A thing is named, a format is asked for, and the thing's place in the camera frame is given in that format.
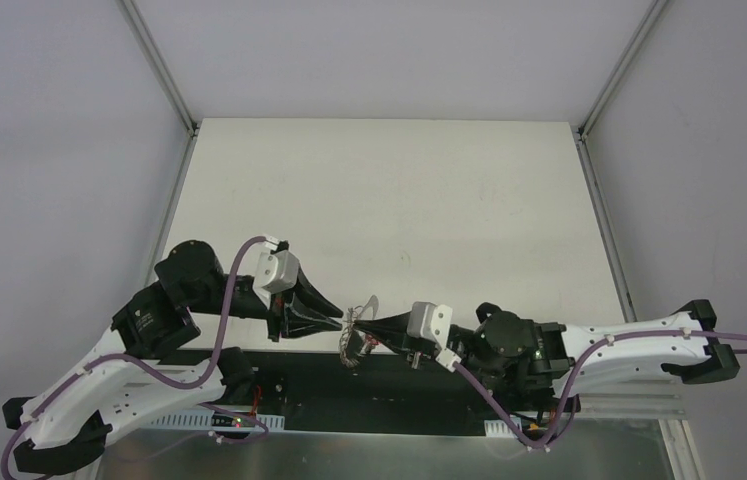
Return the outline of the large steel keyring plate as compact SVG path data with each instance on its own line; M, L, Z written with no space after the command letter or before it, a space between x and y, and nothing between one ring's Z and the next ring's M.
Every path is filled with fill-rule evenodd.
M375 320L378 308L378 297L371 295L364 305L347 309L338 348L339 360L344 367L348 369L357 368L362 360L370 355L378 345L375 338L356 328L356 324L364 315L368 315L369 320Z

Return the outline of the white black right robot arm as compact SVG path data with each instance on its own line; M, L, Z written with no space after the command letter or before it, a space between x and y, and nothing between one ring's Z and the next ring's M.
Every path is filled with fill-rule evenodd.
M406 313L358 319L362 334L413 364L464 370L504 408L547 410L601 387L649 377L718 383L740 370L721 342L717 317L694 300L656 320L614 326L541 323L483 303L473 330L453 324L446 305L417 302Z

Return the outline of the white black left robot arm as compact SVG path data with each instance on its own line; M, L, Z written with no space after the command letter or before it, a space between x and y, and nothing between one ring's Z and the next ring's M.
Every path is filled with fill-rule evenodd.
M252 248L257 269L243 275L240 258L224 269L206 242L175 246L68 373L37 396L4 403L11 437L2 476L69 474L166 414L255 400L252 364L224 343L233 318L264 321L274 342L340 329L341 310L307 279L287 242L257 236L243 244Z

